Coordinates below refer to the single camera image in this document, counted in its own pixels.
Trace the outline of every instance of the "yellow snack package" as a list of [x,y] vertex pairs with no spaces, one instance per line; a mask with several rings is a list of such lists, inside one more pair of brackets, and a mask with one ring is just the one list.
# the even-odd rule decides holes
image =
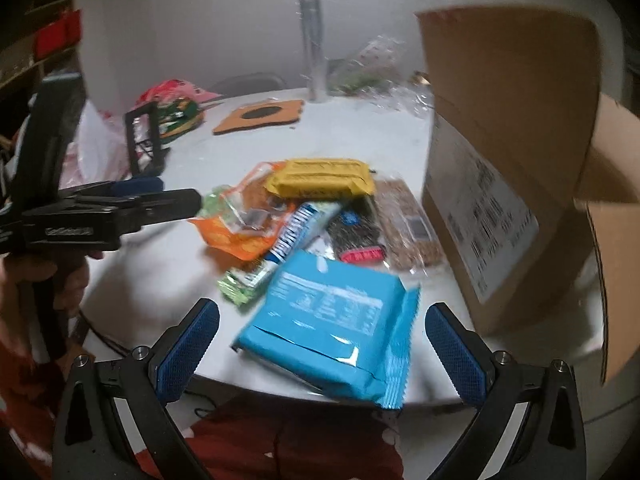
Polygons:
[[369,166],[351,158],[292,158],[265,184],[281,198],[336,200],[376,190]]

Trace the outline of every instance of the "white table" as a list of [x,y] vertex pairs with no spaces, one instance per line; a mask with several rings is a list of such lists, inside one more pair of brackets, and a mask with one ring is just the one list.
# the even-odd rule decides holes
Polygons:
[[[420,196],[431,121],[407,112],[380,109],[372,104],[334,98],[324,104],[305,104],[299,123],[269,126],[224,136],[211,131],[239,105],[267,97],[280,100],[305,98],[306,91],[287,90],[227,100],[206,112],[206,122],[171,143],[162,178],[167,189],[193,187],[206,194],[221,184],[235,185],[258,162],[308,156],[351,157],[380,172],[402,175]],[[230,345],[257,308],[241,313],[220,294],[216,280],[232,259],[208,250],[196,228],[186,221],[149,226],[124,237],[121,250],[91,263],[92,279],[83,311],[97,330],[128,348],[151,346],[164,330],[177,324],[200,297],[211,298],[221,314],[220,329],[196,373],[201,377],[268,394],[296,399],[324,397],[292,377],[237,354]],[[420,313],[412,333],[412,365],[405,393],[406,404],[440,405],[459,402],[458,395],[433,348],[424,335],[424,313],[437,301],[446,302],[468,328],[472,323],[453,275],[443,270],[425,280]],[[598,312],[590,308],[592,323],[582,330],[570,348],[546,344],[547,351],[574,352],[576,356],[599,348]],[[519,356],[539,346],[540,334],[554,320],[505,338],[488,341],[492,349],[506,348]],[[556,339],[566,341],[566,324]],[[570,360],[573,356],[561,355]]]

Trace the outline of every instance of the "white wall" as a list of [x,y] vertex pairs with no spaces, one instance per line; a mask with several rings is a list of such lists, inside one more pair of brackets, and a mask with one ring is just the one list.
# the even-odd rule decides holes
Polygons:
[[[423,68],[414,12],[468,3],[543,4],[573,10],[597,25],[603,46],[603,90],[620,98],[620,20],[606,0],[322,0],[326,54],[340,58],[368,39],[404,40],[402,70]],[[297,0],[77,0],[84,37],[80,55],[100,108],[122,112],[160,80],[177,77],[209,87],[251,72],[276,72],[302,86]]]

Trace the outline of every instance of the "blue snack package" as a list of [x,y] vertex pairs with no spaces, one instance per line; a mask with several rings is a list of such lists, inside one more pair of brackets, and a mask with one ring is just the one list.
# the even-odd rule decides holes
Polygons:
[[330,397],[402,407],[419,288],[362,267],[297,251],[234,343]]

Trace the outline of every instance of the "chair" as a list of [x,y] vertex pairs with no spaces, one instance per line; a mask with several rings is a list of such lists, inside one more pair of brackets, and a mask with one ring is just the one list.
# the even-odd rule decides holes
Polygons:
[[223,79],[209,88],[209,91],[222,94],[224,97],[238,97],[285,88],[287,83],[279,75],[272,72],[255,72]]

